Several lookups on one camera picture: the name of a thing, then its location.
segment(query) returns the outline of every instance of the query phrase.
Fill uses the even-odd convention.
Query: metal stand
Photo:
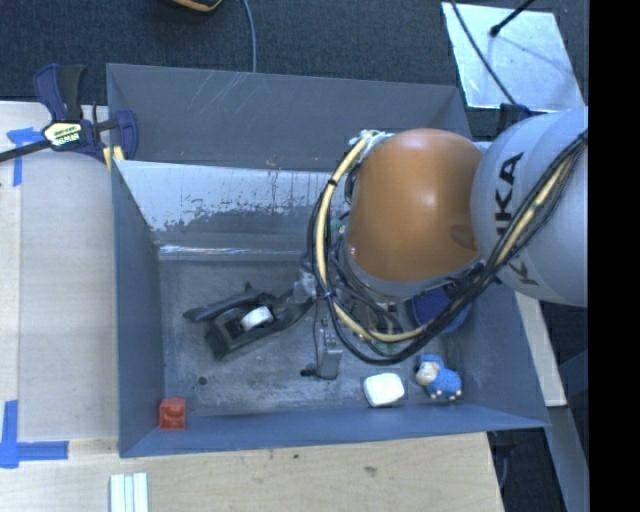
[[[511,14],[509,14],[509,16],[507,16],[505,19],[503,19],[500,23],[498,23],[497,25],[494,25],[493,27],[491,27],[491,30],[489,31],[489,34],[491,35],[491,37],[497,36],[498,32],[500,32],[503,29],[503,27],[505,25],[507,25],[507,23],[509,23],[516,16],[518,16],[522,11],[524,11],[527,7],[529,7],[533,2],[535,2],[535,0],[527,0],[520,7],[518,7],[515,11],[513,11]]]
[[[589,467],[569,407],[550,407],[544,432],[567,512],[589,512]]]

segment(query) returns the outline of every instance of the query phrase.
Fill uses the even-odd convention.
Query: black cord
[[[535,2],[535,0],[527,0],[525,3],[523,3],[520,7],[518,7],[515,11],[513,11],[511,14],[509,14],[509,16],[507,16],[505,19],[503,19],[500,23],[498,23],[497,25],[494,25],[493,27],[491,27],[491,30],[489,30],[489,35],[491,37],[495,37],[498,35],[498,33],[507,26],[507,24],[514,19],[516,16],[518,16],[522,11],[524,11],[527,7],[529,7],[533,2]]]
[[[338,253],[340,251],[341,243],[342,238],[338,239],[335,248],[329,254],[328,260],[333,264],[335,272],[337,272],[338,276],[344,283],[344,286],[338,286],[338,289],[349,294],[356,301],[364,303],[369,309],[371,309],[372,313],[378,318],[379,321],[382,322],[384,320],[387,320],[391,324],[393,324],[398,332],[402,331],[402,327],[400,326],[400,322],[398,321],[398,319],[391,313],[389,313],[386,309],[378,305],[378,303],[367,292],[366,287],[360,283],[351,269],[349,269],[348,265],[341,265],[340,261],[338,260]]]
[[[550,218],[551,213],[553,212],[555,206],[558,204],[560,197],[562,196],[562,192],[566,188],[566,184],[568,183],[569,178],[572,175],[573,165],[580,156],[583,148],[587,145],[588,139],[588,129],[584,132],[580,133],[568,146],[566,146],[559,154],[556,156],[553,161],[549,164],[545,172],[542,174],[540,179],[536,182],[533,188],[529,191],[527,196],[524,198],[520,207],[516,210],[513,220],[509,223],[506,230],[496,243],[496,247],[493,249],[489,259],[487,260],[487,267],[491,269],[491,271],[496,274],[502,266],[504,266],[511,258],[513,258],[518,252],[520,252],[533,238],[533,235],[546,223],[546,221]],[[542,190],[544,186],[546,186],[547,182],[554,176],[556,171],[560,168],[560,166],[568,167],[567,172],[561,177],[558,185],[556,186],[556,190],[558,193],[551,199],[549,202],[549,207],[546,209],[546,212],[543,214],[542,220],[538,223],[537,226],[534,227],[533,230],[520,240],[519,243],[514,243],[513,248],[509,252],[509,256],[505,258],[503,262],[497,262],[496,259],[499,254],[502,252],[504,245],[506,244],[508,238],[511,234],[519,227],[519,220],[522,218],[524,213],[534,207],[533,202],[537,194]],[[540,209],[540,205],[535,205],[537,210]]]
[[[318,197],[318,200],[316,201],[316,204],[314,205],[311,217],[309,219],[309,224],[307,228],[307,236],[309,237],[307,240],[307,251],[311,255],[310,265],[314,275],[316,276],[318,285],[322,290],[321,295],[327,300],[329,316],[331,318],[331,322],[334,327],[334,330],[336,331],[336,334],[338,335],[342,343],[347,347],[347,349],[350,352],[352,352],[356,357],[358,357],[359,359],[361,359],[366,363],[377,365],[377,366],[386,366],[389,364],[396,364],[396,363],[402,362],[407,358],[416,354],[429,341],[431,341],[431,339],[433,339],[447,325],[449,325],[449,323],[451,323],[451,321],[464,309],[464,307],[466,307],[466,305],[469,302],[471,302],[471,300],[475,298],[475,296],[465,301],[459,300],[459,301],[452,301],[451,303],[449,303],[449,307],[446,307],[443,311],[441,311],[441,313],[438,316],[436,316],[433,320],[431,320],[431,322],[429,322],[428,326],[425,328],[425,331],[422,335],[416,337],[415,340],[409,344],[409,346],[407,346],[406,348],[404,348],[403,350],[401,350],[396,354],[389,356],[386,353],[382,353],[381,351],[376,350],[377,347],[368,343],[369,348],[371,348],[372,350],[374,350],[374,352],[382,356],[381,358],[375,358],[363,353],[358,348],[356,348],[353,345],[353,343],[351,343],[351,341],[348,339],[348,337],[344,334],[344,330],[341,327],[338,316],[337,316],[336,304],[340,307],[340,309],[342,309],[345,312],[345,314],[347,314],[354,321],[354,323],[358,323],[358,321],[354,319],[351,315],[349,315],[349,313],[347,312],[347,308],[343,307],[342,304],[339,303],[339,300],[336,296],[336,292],[332,288],[331,280],[327,278],[327,282],[326,283],[323,282],[318,269],[317,261],[315,259],[314,234],[315,234],[317,215],[320,210],[322,198],[325,192],[327,191],[327,188],[329,185],[335,186],[335,184],[332,184],[331,182],[328,182],[325,185],[322,193],[320,194],[320,196]],[[329,220],[329,216],[327,215],[325,220],[325,226],[324,226],[325,240],[328,240],[329,235],[330,235],[330,220]],[[328,243],[325,244],[325,254],[323,255],[326,258],[325,261],[328,261],[328,254],[327,254],[328,247],[329,247],[329,244]],[[372,339],[375,338],[375,336],[372,333],[370,333],[367,329],[364,329],[364,328],[362,329],[365,332],[365,334],[367,334],[367,336],[369,336]]]
[[[460,11],[458,10],[458,5],[456,4],[455,0],[451,0],[451,7],[453,7],[453,11],[456,14],[456,18],[458,18],[458,21],[460,22],[460,26],[462,27],[462,30],[464,30],[464,33],[467,35],[467,38],[469,39],[469,42],[471,43],[471,46],[473,46],[473,49],[478,54],[478,57],[480,57],[480,60],[482,61],[482,64],[484,64],[484,67],[487,69],[487,71],[489,72],[491,77],[495,80],[497,86],[500,88],[502,93],[507,97],[509,102],[512,105],[517,105],[518,103],[516,102],[516,100],[513,99],[513,96],[511,96],[511,94],[509,94],[509,91],[504,86],[504,84],[500,81],[500,79],[498,78],[498,75],[496,75],[495,71],[491,68],[491,65],[487,62],[487,59],[484,57],[484,55],[482,55],[482,52],[480,51],[480,48],[478,47],[475,39],[473,39],[473,36],[471,35],[471,32],[469,31],[469,27],[467,27],[467,24],[462,19],[462,15],[460,14]]]

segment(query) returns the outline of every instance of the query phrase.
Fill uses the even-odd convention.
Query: white plastic piece
[[[271,311],[269,311],[269,308],[266,306],[260,306],[259,308],[247,313],[242,320],[240,320],[240,325],[245,332],[248,332],[254,327],[258,327],[259,325],[263,325],[271,321],[273,321],[273,315],[271,314]]]
[[[373,407],[391,405],[404,396],[404,386],[395,373],[381,373],[364,380],[364,394]]]
[[[149,512],[149,490],[146,473],[111,475],[109,512]]]

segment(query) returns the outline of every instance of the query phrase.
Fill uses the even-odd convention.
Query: black cable
[[[580,133],[568,146],[566,146],[553,159],[553,161],[549,164],[545,172],[542,174],[542,176],[538,179],[536,184],[532,187],[532,189],[526,195],[523,202],[520,204],[520,207],[514,213],[513,220],[507,226],[506,230],[504,231],[504,233],[496,243],[496,247],[494,248],[491,255],[489,256],[489,259],[487,260],[487,263],[486,263],[487,267],[496,267],[496,265],[498,265],[498,267],[494,269],[495,273],[497,273],[498,270],[504,264],[506,264],[508,260],[513,258],[515,254],[520,252],[531,240],[531,238],[533,238],[533,235],[540,229],[540,227],[542,227],[542,225],[544,225],[544,223],[549,219],[553,209],[555,208],[555,205],[560,200],[560,197],[566,186],[566,183],[568,182],[569,177],[571,176],[571,170],[572,170],[573,164],[576,162],[576,160],[580,156],[580,152],[582,151],[582,149],[587,145],[587,138],[588,138],[588,129]],[[527,234],[527,236],[524,239],[520,240],[519,244],[514,244],[514,247],[510,250],[509,256],[505,258],[506,261],[502,263],[496,262],[496,258],[502,252],[502,249],[504,247],[504,244],[506,244],[507,239],[511,236],[511,233],[513,233],[515,229],[519,227],[517,221],[520,218],[522,218],[522,216],[527,210],[529,210],[531,207],[534,206],[533,201],[536,195],[542,190],[542,188],[547,184],[549,179],[553,177],[555,172],[562,165],[567,166],[568,171],[565,173],[564,177],[561,178],[559,185],[557,185],[558,193],[552,199],[549,208],[547,208],[547,211],[543,216],[542,221],[539,222],[538,225],[534,228],[534,230],[529,232],[529,234]],[[539,210],[540,206],[535,205],[535,208]]]
[[[358,176],[358,172],[360,171],[360,164],[354,166],[353,169],[349,171],[344,183],[344,202],[347,204],[351,204],[351,197],[353,196],[353,187],[356,182],[356,177]]]
[[[340,261],[338,260],[337,253],[340,251],[340,244],[342,239],[340,238],[336,244],[336,247],[329,255],[329,262],[333,264],[333,268],[338,273],[340,279],[342,280],[344,286],[339,286],[339,289],[345,293],[348,293],[352,298],[356,301],[360,301],[364,303],[367,307],[371,309],[374,315],[378,317],[378,320],[387,320],[391,322],[398,332],[402,330],[400,322],[397,318],[395,318],[391,313],[389,313],[386,309],[378,305],[378,303],[371,297],[371,295],[367,292],[366,287],[360,284],[358,278],[353,274],[351,269],[349,269],[348,265],[342,266]]]
[[[522,11],[524,11],[527,7],[529,7],[533,2],[535,2],[535,0],[527,0],[525,3],[523,3],[520,7],[518,7],[515,11],[513,11],[511,14],[509,14],[509,16],[507,16],[505,19],[503,19],[500,23],[494,25],[493,27],[491,27],[491,30],[489,30],[489,35],[491,37],[495,37],[498,35],[498,33],[509,23],[511,22],[512,19],[514,19],[516,16],[519,16],[520,13]]]
[[[307,235],[309,236],[309,239],[307,241],[307,250],[309,251],[309,254],[311,254],[311,268],[313,271],[313,274],[316,276],[317,282],[322,290],[322,296],[327,300],[327,306],[328,306],[328,310],[329,310],[329,315],[331,318],[331,322],[332,325],[334,327],[334,330],[336,331],[336,334],[338,335],[338,337],[340,338],[340,340],[342,341],[342,343],[347,347],[347,349],[352,352],[356,357],[358,357],[359,359],[361,359],[362,361],[369,363],[369,364],[373,364],[373,365],[377,365],[377,366],[386,366],[389,364],[396,364],[399,362],[404,361],[405,359],[407,359],[408,357],[411,357],[412,355],[416,354],[420,349],[422,349],[431,339],[433,339],[433,337],[435,337],[438,333],[440,333],[447,325],[449,325],[449,323],[463,310],[464,307],[466,307],[466,305],[468,304],[468,302],[470,302],[473,298],[475,298],[475,296],[470,299],[467,302],[464,302],[463,304],[458,303],[457,305],[454,306],[454,303],[450,303],[449,304],[449,308],[445,308],[436,318],[434,318],[431,322],[429,322],[428,324],[428,328],[425,330],[425,332],[420,335],[419,337],[417,337],[415,339],[415,341],[413,343],[411,343],[408,347],[406,347],[405,349],[403,349],[402,351],[389,356],[388,354],[384,354],[383,358],[374,358],[374,357],[370,357],[366,354],[364,354],[362,351],[358,350],[347,338],[347,336],[344,334],[342,327],[339,324],[339,319],[337,317],[337,313],[336,313],[336,303],[337,305],[345,312],[345,314],[347,314],[355,323],[358,323],[357,320],[355,318],[353,318],[351,315],[349,315],[346,311],[346,308],[344,308],[342,306],[342,304],[339,303],[338,298],[336,297],[335,294],[335,290],[333,290],[333,288],[331,287],[330,284],[330,280],[327,279],[327,283],[323,283],[322,281],[322,277],[320,276],[320,272],[318,270],[318,266],[317,266],[317,262],[315,260],[315,242],[314,242],[314,231],[315,231],[315,225],[316,225],[316,220],[317,220],[317,215],[318,212],[320,210],[320,205],[322,203],[322,197],[324,196],[324,193],[327,190],[327,187],[329,186],[330,183],[327,183],[327,185],[325,185],[322,193],[320,194],[318,200],[316,201],[316,204],[314,205],[311,217],[309,219],[309,225],[308,225],[308,229],[307,229]],[[328,237],[328,232],[330,231],[330,225],[329,225],[329,217],[327,216],[327,219],[325,221],[325,226],[324,226],[324,236],[325,236],[325,240]],[[363,328],[363,331],[372,339],[375,338],[375,336],[370,333],[367,329]],[[373,348],[374,352],[378,353],[379,355],[381,354],[380,351],[376,350],[375,347]]]
[[[498,75],[496,75],[495,71],[493,71],[493,69],[491,68],[491,65],[487,62],[487,59],[485,59],[484,55],[482,55],[482,52],[480,51],[480,48],[478,47],[475,39],[473,38],[473,36],[471,35],[471,32],[469,31],[469,27],[467,27],[467,24],[462,19],[462,15],[460,14],[460,11],[458,10],[458,5],[456,4],[455,0],[451,0],[451,7],[453,7],[453,11],[456,14],[456,18],[458,18],[458,21],[460,22],[460,26],[462,27],[462,30],[464,30],[464,33],[467,35],[467,38],[469,39],[469,42],[471,43],[471,46],[473,46],[473,49],[478,54],[478,57],[480,57],[480,60],[482,61],[482,64],[484,64],[484,67],[487,69],[487,71],[489,72],[491,77],[495,80],[496,85],[500,88],[502,93],[507,97],[507,99],[509,100],[509,102],[512,105],[518,105],[516,100],[513,99],[513,96],[511,96],[511,94],[509,94],[509,91],[507,90],[507,88],[500,81],[500,79],[498,78]]]

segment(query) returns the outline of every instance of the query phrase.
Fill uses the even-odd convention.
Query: white eraser
[[[240,325],[245,330],[245,332],[248,332],[254,327],[258,327],[272,321],[273,315],[271,314],[271,311],[269,311],[269,308],[267,306],[261,306],[254,309],[253,311],[250,311],[244,317],[242,317],[242,320],[240,320]]]
[[[364,394],[373,407],[380,407],[400,400],[404,386],[395,373],[381,373],[364,380]]]

